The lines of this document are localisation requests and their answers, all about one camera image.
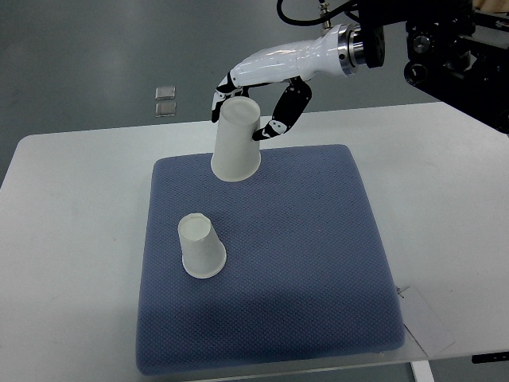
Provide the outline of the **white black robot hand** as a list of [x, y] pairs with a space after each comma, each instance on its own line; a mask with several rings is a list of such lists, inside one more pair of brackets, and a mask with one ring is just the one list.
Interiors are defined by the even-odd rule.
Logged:
[[212, 98], [214, 123], [226, 100], [248, 96], [251, 88], [287, 83], [274, 107], [270, 121], [253, 133], [255, 141], [267, 140], [288, 132], [312, 98], [307, 84], [317, 74], [345, 77], [354, 72], [355, 59], [350, 44], [355, 36], [351, 25], [332, 27], [316, 40], [298, 41], [258, 51], [234, 66], [217, 85]]

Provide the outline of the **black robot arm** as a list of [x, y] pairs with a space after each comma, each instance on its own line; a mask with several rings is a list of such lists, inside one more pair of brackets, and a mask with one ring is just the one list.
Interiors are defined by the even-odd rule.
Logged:
[[349, 68], [383, 65], [386, 25], [406, 24], [406, 82], [466, 115], [506, 134], [508, 132], [508, 47], [475, 37], [476, 27], [508, 31], [508, 19], [475, 10], [470, 1], [347, 1], [334, 10], [321, 3], [320, 17], [289, 25], [330, 26], [344, 13], [356, 22], [339, 34], [340, 62]]

